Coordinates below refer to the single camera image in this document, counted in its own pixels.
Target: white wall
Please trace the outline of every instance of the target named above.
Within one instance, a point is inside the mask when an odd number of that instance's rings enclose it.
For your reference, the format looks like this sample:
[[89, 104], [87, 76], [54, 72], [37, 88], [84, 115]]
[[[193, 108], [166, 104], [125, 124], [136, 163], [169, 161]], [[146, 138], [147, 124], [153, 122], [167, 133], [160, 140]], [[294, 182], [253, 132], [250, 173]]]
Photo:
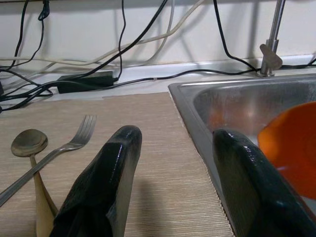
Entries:
[[[175, 25], [197, 0], [177, 0]], [[227, 45], [232, 55], [261, 57], [259, 45], [269, 37], [276, 0], [218, 0]], [[127, 28], [123, 43], [134, 40], [147, 25], [161, 0], [125, 0]], [[0, 57], [14, 54], [23, 3], [0, 4]], [[42, 3], [29, 3], [21, 55], [31, 55], [40, 39], [37, 20]], [[54, 0], [45, 20], [45, 41], [38, 56], [93, 59], [118, 45], [122, 26], [120, 0]], [[145, 36], [165, 31], [170, 5]], [[316, 0], [288, 0], [279, 31], [278, 53], [312, 54], [316, 49]], [[124, 55], [136, 62], [151, 57], [158, 43], [150, 43]], [[217, 61], [226, 59], [211, 0], [194, 12], [178, 33], [171, 36], [155, 64]], [[46, 64], [31, 63], [28, 68]]]

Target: beige placemat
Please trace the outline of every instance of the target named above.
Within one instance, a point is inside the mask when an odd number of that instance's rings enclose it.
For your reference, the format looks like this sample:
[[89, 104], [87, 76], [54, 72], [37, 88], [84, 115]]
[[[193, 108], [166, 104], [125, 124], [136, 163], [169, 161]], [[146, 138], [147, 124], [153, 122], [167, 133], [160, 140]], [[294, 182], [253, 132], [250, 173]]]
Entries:
[[[28, 158], [11, 154], [15, 136], [36, 128], [48, 136], [42, 159], [68, 142], [85, 114], [96, 114], [91, 141], [62, 154], [40, 173], [59, 208], [76, 177], [121, 126], [143, 133], [125, 229], [126, 237], [233, 236], [207, 168], [183, 127], [168, 93], [108, 97], [103, 101], [33, 104], [0, 115], [0, 190], [30, 168]], [[35, 188], [29, 181], [0, 208], [0, 236], [35, 236]]]

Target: sink basin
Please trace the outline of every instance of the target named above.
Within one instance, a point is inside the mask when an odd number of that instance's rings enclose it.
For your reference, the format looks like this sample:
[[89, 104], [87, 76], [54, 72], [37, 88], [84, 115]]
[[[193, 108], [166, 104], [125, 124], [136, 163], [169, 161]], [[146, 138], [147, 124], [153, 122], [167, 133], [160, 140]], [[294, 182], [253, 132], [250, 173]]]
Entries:
[[[212, 132], [233, 129], [257, 145], [258, 133], [281, 112], [316, 101], [316, 74], [175, 83], [169, 89], [230, 218], [213, 159]], [[316, 214], [316, 201], [302, 198]]]

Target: fork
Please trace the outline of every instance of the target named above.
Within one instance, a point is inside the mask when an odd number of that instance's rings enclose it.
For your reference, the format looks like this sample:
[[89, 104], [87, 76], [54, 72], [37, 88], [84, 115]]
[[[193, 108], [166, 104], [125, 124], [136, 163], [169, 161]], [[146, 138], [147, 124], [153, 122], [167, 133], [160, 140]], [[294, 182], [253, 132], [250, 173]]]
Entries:
[[73, 151], [84, 147], [88, 141], [90, 140], [94, 126], [95, 126], [96, 116], [86, 115], [84, 120], [81, 122], [81, 125], [73, 137], [73, 139], [57, 148], [56, 150], [50, 152], [47, 156], [45, 156], [36, 166], [26, 172], [23, 176], [21, 176], [17, 181], [11, 184], [7, 189], [5, 189], [0, 194], [0, 207], [5, 204], [6, 201], [10, 197], [12, 197], [23, 185], [25, 185], [30, 179], [32, 179], [33, 175], [40, 171], [46, 164], [52, 161], [55, 157], [60, 155], [63, 152]]

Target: orange bowl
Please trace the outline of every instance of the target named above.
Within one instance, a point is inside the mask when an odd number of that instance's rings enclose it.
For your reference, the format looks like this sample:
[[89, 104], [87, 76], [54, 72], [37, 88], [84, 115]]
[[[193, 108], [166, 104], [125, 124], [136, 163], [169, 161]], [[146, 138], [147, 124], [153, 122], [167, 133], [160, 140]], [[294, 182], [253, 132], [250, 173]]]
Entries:
[[316, 102], [280, 114], [259, 133], [258, 143], [300, 195], [316, 199]]

